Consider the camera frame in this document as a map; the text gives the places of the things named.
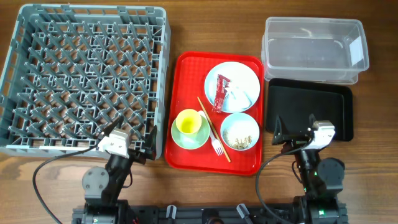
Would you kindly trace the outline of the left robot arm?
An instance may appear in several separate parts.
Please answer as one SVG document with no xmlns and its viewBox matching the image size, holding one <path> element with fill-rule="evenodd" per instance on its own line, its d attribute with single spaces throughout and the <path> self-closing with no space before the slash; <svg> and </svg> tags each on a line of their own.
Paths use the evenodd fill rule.
<svg viewBox="0 0 398 224">
<path fill-rule="evenodd" d="M 104 167 L 91 168 L 84 174 L 85 204 L 81 211 L 74 209 L 73 223 L 139 223 L 128 201 L 118 197 L 121 190 L 127 187 L 124 184 L 126 178 L 132 177 L 132 164 L 145 164 L 146 160 L 155 159 L 157 127 L 152 129 L 140 151 L 129 149 L 130 134 L 121 129 L 123 122 L 124 118 L 119 116 L 98 136 L 98 147 L 110 157 Z"/>
</svg>

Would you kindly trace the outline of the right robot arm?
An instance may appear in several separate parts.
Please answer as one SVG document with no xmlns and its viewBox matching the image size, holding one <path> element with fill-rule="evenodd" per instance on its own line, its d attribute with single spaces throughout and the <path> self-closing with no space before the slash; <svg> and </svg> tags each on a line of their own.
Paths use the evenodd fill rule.
<svg viewBox="0 0 398 224">
<path fill-rule="evenodd" d="M 281 144 L 282 154 L 293 154 L 305 194 L 293 202 L 293 223 L 348 223 L 346 205 L 338 200 L 343 190 L 345 164 L 336 158 L 320 158 L 335 135 L 330 121 L 309 117 L 310 127 L 300 133 L 290 133 L 280 116 L 276 117 L 273 145 Z"/>
</svg>

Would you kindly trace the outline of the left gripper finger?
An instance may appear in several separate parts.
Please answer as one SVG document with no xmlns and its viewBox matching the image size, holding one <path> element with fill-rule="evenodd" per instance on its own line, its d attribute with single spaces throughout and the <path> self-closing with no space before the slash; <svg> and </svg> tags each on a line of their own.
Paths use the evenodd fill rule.
<svg viewBox="0 0 398 224">
<path fill-rule="evenodd" d="M 118 118 L 115 121 L 113 121 L 110 125 L 108 125 L 101 131 L 101 137 L 103 138 L 105 136 L 109 136 L 109 134 L 116 128 L 120 129 L 123 122 L 124 122 L 124 117 L 118 116 Z"/>
<path fill-rule="evenodd" d="M 155 160 L 156 158 L 156 137 L 157 137 L 157 126 L 154 126 L 149 136 L 144 141 L 144 150 L 147 159 Z"/>
</svg>

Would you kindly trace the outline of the red sauce packet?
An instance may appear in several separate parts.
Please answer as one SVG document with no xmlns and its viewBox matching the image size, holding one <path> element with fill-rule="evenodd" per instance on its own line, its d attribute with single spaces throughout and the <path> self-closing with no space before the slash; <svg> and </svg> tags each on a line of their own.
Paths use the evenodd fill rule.
<svg viewBox="0 0 398 224">
<path fill-rule="evenodd" d="M 216 95 L 213 103 L 212 111 L 222 112 L 223 102 L 226 97 L 226 88 L 229 87 L 230 79 L 218 74 L 216 83 Z"/>
</svg>

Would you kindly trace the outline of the white napkin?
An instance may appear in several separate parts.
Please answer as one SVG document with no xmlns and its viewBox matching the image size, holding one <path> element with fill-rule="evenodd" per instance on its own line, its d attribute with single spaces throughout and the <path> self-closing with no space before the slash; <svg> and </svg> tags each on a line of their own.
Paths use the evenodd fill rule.
<svg viewBox="0 0 398 224">
<path fill-rule="evenodd" d="M 237 108 L 247 109 L 251 106 L 251 100 L 247 94 L 241 90 L 238 86 L 230 83 L 225 88 L 227 95 L 232 97 L 233 104 Z"/>
</svg>

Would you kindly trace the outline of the light blue bowl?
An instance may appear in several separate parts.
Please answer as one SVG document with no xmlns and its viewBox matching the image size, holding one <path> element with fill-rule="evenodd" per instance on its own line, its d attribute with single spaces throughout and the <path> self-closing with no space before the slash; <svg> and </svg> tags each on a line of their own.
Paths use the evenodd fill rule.
<svg viewBox="0 0 398 224">
<path fill-rule="evenodd" d="M 224 140 L 223 133 L 226 129 L 237 129 L 241 132 L 252 136 L 252 143 L 245 149 L 237 150 L 229 147 Z M 247 151 L 253 148 L 259 140 L 259 125 L 256 120 L 246 113 L 233 113 L 228 115 L 222 122 L 220 127 L 221 138 L 223 142 L 235 151 Z"/>
</svg>

